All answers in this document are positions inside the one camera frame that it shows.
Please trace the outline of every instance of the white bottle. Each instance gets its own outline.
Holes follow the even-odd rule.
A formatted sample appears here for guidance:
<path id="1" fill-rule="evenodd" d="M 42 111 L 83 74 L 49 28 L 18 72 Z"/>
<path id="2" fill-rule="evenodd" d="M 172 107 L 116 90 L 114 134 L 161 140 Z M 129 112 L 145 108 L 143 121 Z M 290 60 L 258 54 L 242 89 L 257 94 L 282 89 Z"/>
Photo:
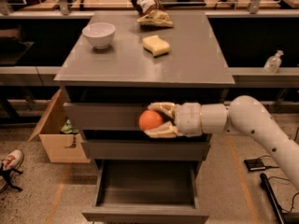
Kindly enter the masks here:
<path id="1" fill-rule="evenodd" d="M 276 73 L 281 65 L 280 56 L 283 55 L 282 50 L 278 50 L 278 52 L 274 56 L 270 56 L 265 63 L 263 69 L 268 73 Z"/>

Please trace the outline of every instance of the gray cabinet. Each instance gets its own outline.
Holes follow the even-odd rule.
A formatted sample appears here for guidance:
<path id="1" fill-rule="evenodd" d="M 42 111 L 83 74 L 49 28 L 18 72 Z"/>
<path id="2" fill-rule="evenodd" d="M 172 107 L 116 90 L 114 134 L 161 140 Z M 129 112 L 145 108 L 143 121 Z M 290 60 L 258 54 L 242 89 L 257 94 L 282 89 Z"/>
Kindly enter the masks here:
<path id="1" fill-rule="evenodd" d="M 96 12 L 90 22 L 117 27 L 111 47 L 94 50 L 81 37 L 55 78 L 98 171 L 93 206 L 82 210 L 90 221 L 199 224 L 208 218 L 195 179 L 211 135 L 150 139 L 138 128 L 151 102 L 216 103 L 234 85 L 205 14 L 170 15 L 175 28 L 147 30 L 135 12 Z M 142 48 L 148 35 L 168 39 L 171 52 L 153 58 Z"/>

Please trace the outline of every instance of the open drawer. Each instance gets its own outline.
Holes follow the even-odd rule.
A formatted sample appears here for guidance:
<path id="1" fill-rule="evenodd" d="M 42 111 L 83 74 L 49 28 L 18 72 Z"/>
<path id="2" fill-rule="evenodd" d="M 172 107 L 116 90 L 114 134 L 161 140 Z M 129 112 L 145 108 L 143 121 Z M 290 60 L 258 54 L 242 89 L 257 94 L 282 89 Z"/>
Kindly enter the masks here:
<path id="1" fill-rule="evenodd" d="M 140 131 L 138 120 L 146 109 L 142 104 L 88 104 L 64 103 L 64 109 L 71 123 L 79 129 L 83 139 L 86 130 Z"/>
<path id="2" fill-rule="evenodd" d="M 190 161 L 100 161 L 89 221 L 205 223 Z"/>

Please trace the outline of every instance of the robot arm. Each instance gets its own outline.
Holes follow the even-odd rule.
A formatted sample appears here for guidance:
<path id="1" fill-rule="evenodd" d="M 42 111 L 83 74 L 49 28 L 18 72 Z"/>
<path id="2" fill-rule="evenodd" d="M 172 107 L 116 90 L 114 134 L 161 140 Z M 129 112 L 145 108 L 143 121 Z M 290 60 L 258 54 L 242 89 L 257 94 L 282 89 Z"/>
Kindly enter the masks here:
<path id="1" fill-rule="evenodd" d="M 147 130 L 150 137 L 164 133 L 199 136 L 202 133 L 242 133 L 260 144 L 275 160 L 284 174 L 299 189 L 299 146 L 285 134 L 269 112 L 256 99 L 239 96 L 229 106 L 186 103 L 171 105 L 153 103 L 149 109 L 164 112 L 174 119 L 156 129 Z"/>

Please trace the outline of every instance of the gray countertop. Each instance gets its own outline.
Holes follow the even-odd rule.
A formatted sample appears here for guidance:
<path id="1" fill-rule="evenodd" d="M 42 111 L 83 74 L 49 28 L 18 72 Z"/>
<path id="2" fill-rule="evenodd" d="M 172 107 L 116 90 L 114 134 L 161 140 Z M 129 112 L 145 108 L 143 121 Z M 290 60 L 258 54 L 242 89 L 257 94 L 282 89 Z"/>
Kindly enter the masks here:
<path id="1" fill-rule="evenodd" d="M 168 11 L 173 28 L 141 27 L 135 11 L 97 11 L 90 23 L 116 26 L 108 49 L 96 50 L 81 36 L 55 77 L 98 86 L 223 87 L 235 84 L 203 11 Z M 154 58 L 142 38 L 158 35 L 170 44 Z"/>

